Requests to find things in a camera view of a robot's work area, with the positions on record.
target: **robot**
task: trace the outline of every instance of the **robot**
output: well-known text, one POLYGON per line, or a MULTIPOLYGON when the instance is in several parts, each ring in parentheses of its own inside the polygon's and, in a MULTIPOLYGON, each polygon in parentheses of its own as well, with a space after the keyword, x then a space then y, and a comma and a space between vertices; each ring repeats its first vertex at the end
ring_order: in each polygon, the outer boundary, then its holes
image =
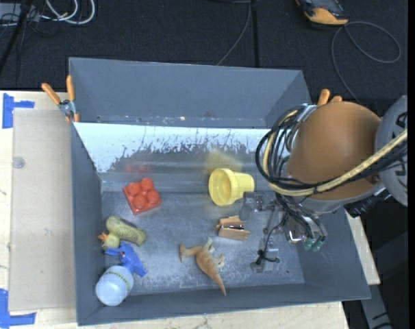
MULTIPOLYGON (((259 172, 275 193, 280 221, 269 223, 266 240, 282 229, 290 243, 318 251, 327 238, 322 214, 345 209, 364 214, 393 196, 408 206, 407 95, 380 118, 358 103, 323 89, 316 105, 285 112, 261 139, 259 172)), ((261 247, 253 265, 279 262, 261 247)))

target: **wooden table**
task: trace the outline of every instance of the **wooden table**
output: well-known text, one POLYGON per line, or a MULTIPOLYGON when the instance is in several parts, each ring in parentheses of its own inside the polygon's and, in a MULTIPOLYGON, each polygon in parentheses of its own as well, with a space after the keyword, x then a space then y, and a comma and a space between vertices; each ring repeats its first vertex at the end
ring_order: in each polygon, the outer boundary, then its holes
MULTIPOLYGON (((2 129, 3 94, 14 96, 15 101, 35 101, 39 108, 53 108, 55 105, 43 92, 16 92, 0 90, 0 288, 8 290, 9 279, 9 247, 12 207, 12 150, 13 128, 2 129)), ((67 94, 60 93, 62 99, 67 94)), ((361 221, 349 217, 354 240, 363 264, 364 273, 369 285, 379 284, 372 254, 361 221)), ((75 308, 35 308, 36 323, 39 328, 76 328, 75 308)), ((25 314, 29 311, 11 311, 12 315, 25 314)), ((341 302, 297 305, 260 310, 246 310, 213 315, 196 315, 135 321, 121 324, 98 325, 100 328, 349 328, 341 302)))

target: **white plastic bottle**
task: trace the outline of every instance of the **white plastic bottle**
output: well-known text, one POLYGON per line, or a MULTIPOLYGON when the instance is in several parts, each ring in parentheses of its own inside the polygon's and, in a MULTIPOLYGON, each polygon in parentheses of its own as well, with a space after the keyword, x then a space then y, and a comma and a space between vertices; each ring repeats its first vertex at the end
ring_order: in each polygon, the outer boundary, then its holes
POLYGON ((107 249, 105 252, 119 256, 122 264, 111 266, 104 272, 95 286, 95 293, 103 304, 118 306, 133 289, 133 274, 136 273, 143 277, 147 271, 127 243, 121 242, 118 249, 107 249))

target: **yellow cup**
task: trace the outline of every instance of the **yellow cup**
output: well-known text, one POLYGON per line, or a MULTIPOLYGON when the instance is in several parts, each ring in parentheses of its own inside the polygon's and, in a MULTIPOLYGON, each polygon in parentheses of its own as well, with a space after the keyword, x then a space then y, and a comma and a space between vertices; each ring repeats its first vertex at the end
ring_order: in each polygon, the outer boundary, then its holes
POLYGON ((246 191, 254 191, 255 182, 247 173, 218 168, 209 177, 209 194, 218 206, 232 205, 242 199, 246 191))

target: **black cable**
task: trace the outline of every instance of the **black cable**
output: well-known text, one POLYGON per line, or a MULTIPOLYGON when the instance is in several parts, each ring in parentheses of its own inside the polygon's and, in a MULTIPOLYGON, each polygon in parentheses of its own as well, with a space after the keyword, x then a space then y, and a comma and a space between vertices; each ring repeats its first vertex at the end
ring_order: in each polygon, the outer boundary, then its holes
MULTIPOLYGON (((271 184, 274 184, 278 186, 279 188, 284 188, 291 191, 297 191, 305 188, 314 188, 314 193, 319 193, 315 188, 326 184, 328 182, 331 182, 333 179, 318 182, 315 184, 308 184, 305 182, 301 182, 300 180, 297 180, 295 178, 283 178, 281 176, 282 170, 281 168, 287 161, 287 158, 282 158, 284 149, 286 148, 286 142, 288 139, 294 136, 295 131, 290 130, 287 137, 285 137, 285 133, 290 128, 298 129, 297 124, 299 121, 297 118, 302 113, 300 109, 305 109, 306 106, 297 106, 296 108, 293 108, 290 111, 285 112, 283 115, 280 116, 280 118, 276 121, 274 126, 271 128, 271 130, 266 133, 260 140, 260 142, 257 145, 257 148, 255 150, 255 163, 258 171, 261 173, 261 175, 271 184), (271 141, 271 146, 267 147, 268 145, 268 139, 276 136, 274 140, 271 141), (264 152, 267 152, 267 167, 266 169, 262 166, 261 163, 261 152, 262 148, 266 145, 264 148, 264 152)), ((354 182, 359 179, 367 178, 372 175, 376 175, 378 173, 381 173, 382 171, 391 169, 403 162, 403 158, 407 155, 407 140, 403 141, 401 144, 390 150, 386 155, 378 159, 374 164, 371 166, 365 168, 363 171, 357 173, 353 177, 350 177, 348 180, 345 180, 344 182, 340 183, 337 186, 332 187, 331 189, 328 189, 326 191, 332 191, 339 186, 348 184, 349 182, 354 182)))
POLYGON ((337 35, 342 31, 342 30, 344 30, 346 33, 347 33, 347 35, 348 35, 348 37, 351 39, 351 42, 365 55, 365 56, 367 56, 368 58, 370 58, 370 59, 372 59, 372 60, 374 60, 374 61, 376 61, 376 62, 379 62, 379 63, 386 63, 386 64, 390 64, 390 63, 395 63, 397 60, 399 60, 399 58, 401 57, 401 47, 399 46, 399 43, 398 43, 398 41, 396 40, 396 38, 392 35, 392 34, 390 34, 388 31, 386 31, 384 28, 382 28, 382 27, 380 27, 380 26, 378 26, 378 25, 376 25, 376 24, 374 24, 374 23, 369 23, 369 22, 364 22, 364 21, 356 21, 356 22, 348 22, 348 23, 346 23, 345 25, 343 25, 342 27, 340 27, 339 29, 337 29, 337 31, 334 33, 334 36, 333 36, 333 38, 332 38, 332 42, 331 42, 331 57, 332 57, 332 62, 333 62, 333 64, 334 64, 334 68, 336 69, 336 73, 337 73, 337 75, 338 75, 338 77, 340 78, 340 80, 342 81, 342 83, 343 83, 343 85, 346 87, 346 89, 349 91, 349 94, 351 94, 352 95, 352 97, 360 104, 360 105, 364 105, 358 98, 357 98, 357 96, 354 94, 354 92, 348 87, 348 85, 346 84, 346 82, 345 82, 345 80, 343 79, 343 77, 341 76, 341 74, 340 74, 340 70, 338 69, 338 66, 337 66, 337 64, 336 64, 336 58, 335 58, 335 55, 334 55, 334 45, 335 45, 335 41, 336 41, 336 37, 337 37, 337 35), (363 50, 359 45, 358 45, 358 43, 353 39, 353 37, 352 37, 352 35, 351 35, 351 33, 349 32, 349 30, 348 30, 348 26, 349 25, 370 25, 370 26, 372 26, 372 27, 375 27, 375 28, 377 28, 377 29, 379 29, 379 30, 381 30, 381 31, 383 31, 384 33, 386 33, 394 42, 395 42, 395 44, 397 45, 397 47, 398 47, 398 56, 395 58, 395 59, 393 59, 393 60, 380 60, 379 58, 375 58, 375 57, 373 57, 371 54, 369 54, 369 53, 367 53, 367 52, 365 52, 365 50, 363 50))
MULTIPOLYGON (((7 15, 11 14, 10 21, 9 21, 9 22, 11 22, 11 21, 12 21, 13 16, 15 15, 15 14, 14 14, 15 9, 16 9, 16 4, 14 4, 14 7, 13 7, 13 13, 8 12, 8 13, 6 13, 6 14, 3 14, 3 15, 1 16, 1 21, 2 21, 2 19, 3 19, 5 16, 7 16, 7 15)), ((4 33, 5 33, 6 31, 7 31, 7 27, 5 27, 5 28, 4 28, 4 30, 2 31, 2 33, 1 33, 1 35, 0 35, 0 40, 1 40, 1 38, 2 38, 2 35, 4 35, 4 33)))
POLYGON ((253 55, 255 58, 255 67, 260 67, 260 47, 258 43, 258 32, 257 32, 257 0, 250 0, 251 5, 251 17, 253 26, 253 55))
POLYGON ((216 66, 219 66, 223 63, 223 61, 227 58, 227 56, 229 56, 229 54, 235 49, 236 45, 240 42, 240 40, 242 39, 242 37, 244 36, 244 33, 247 29, 247 27, 249 26, 249 22, 250 22, 250 18, 253 16, 253 42, 255 43, 255 65, 259 66, 259 55, 257 53, 258 51, 258 47, 257 47, 257 32, 256 32, 256 16, 254 16, 254 13, 252 13, 252 10, 255 11, 255 4, 256 2, 262 1, 262 0, 215 0, 215 1, 220 1, 220 2, 224 2, 224 3, 248 3, 249 4, 249 9, 247 12, 247 19, 246 19, 246 23, 244 24, 244 27, 242 28, 242 31, 238 37, 238 39, 236 40, 236 42, 232 45, 232 47, 229 49, 229 51, 221 58, 220 61, 218 61, 218 63, 216 64, 216 66))
POLYGON ((236 42, 232 45, 232 47, 229 49, 229 51, 221 58, 221 60, 219 60, 216 64, 216 66, 219 66, 220 64, 223 63, 223 61, 227 58, 227 56, 229 56, 229 54, 235 49, 236 45, 240 42, 242 36, 244 36, 244 33, 246 32, 247 26, 249 25, 250 22, 250 18, 251 18, 251 4, 249 3, 249 9, 247 10, 247 19, 246 19, 246 23, 244 24, 244 27, 242 28, 242 31, 238 37, 238 39, 236 40, 236 42))
POLYGON ((31 10, 32 2, 33 2, 33 0, 23 0, 22 3, 21 3, 21 14, 19 15, 17 25, 14 28, 13 35, 10 38, 10 41, 7 45, 6 50, 3 53, 2 59, 0 60, 0 75, 2 74, 2 70, 5 66, 5 63, 8 59, 8 56, 10 55, 11 50, 14 46, 14 43, 16 42, 18 33, 19 33, 20 29, 22 28, 23 23, 25 23, 29 11, 31 10))

